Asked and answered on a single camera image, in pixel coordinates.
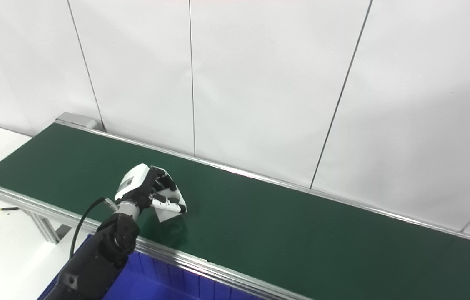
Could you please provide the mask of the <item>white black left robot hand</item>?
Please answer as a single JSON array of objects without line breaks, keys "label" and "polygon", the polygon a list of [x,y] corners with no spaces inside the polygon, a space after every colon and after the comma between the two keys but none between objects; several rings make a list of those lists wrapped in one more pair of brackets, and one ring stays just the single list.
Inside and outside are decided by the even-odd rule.
[{"label": "white black left robot hand", "polygon": [[155,209],[161,222],[188,212],[184,197],[170,174],[165,169],[144,163],[124,175],[115,201],[115,212],[134,220],[147,208]]}]

